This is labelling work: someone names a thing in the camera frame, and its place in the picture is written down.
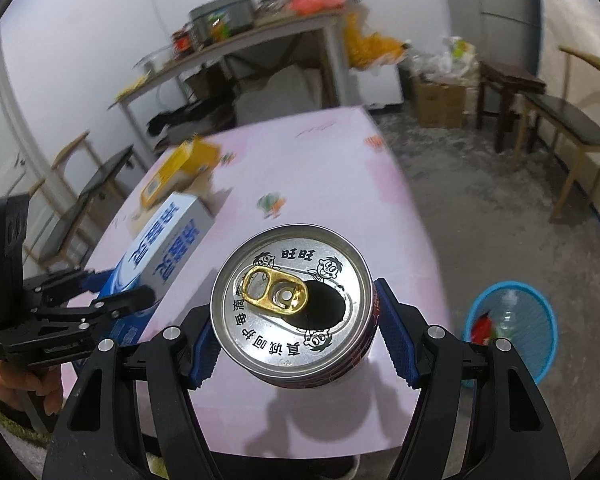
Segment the left hand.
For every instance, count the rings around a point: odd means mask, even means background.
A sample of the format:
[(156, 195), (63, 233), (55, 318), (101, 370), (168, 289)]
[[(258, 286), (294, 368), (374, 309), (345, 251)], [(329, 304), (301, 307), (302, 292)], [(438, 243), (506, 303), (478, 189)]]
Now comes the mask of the left hand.
[(22, 411), (19, 399), (22, 392), (33, 392), (42, 398), (46, 415), (59, 413), (64, 404), (61, 368), (52, 366), (44, 372), (32, 373), (9, 362), (0, 361), (0, 401), (10, 408)]

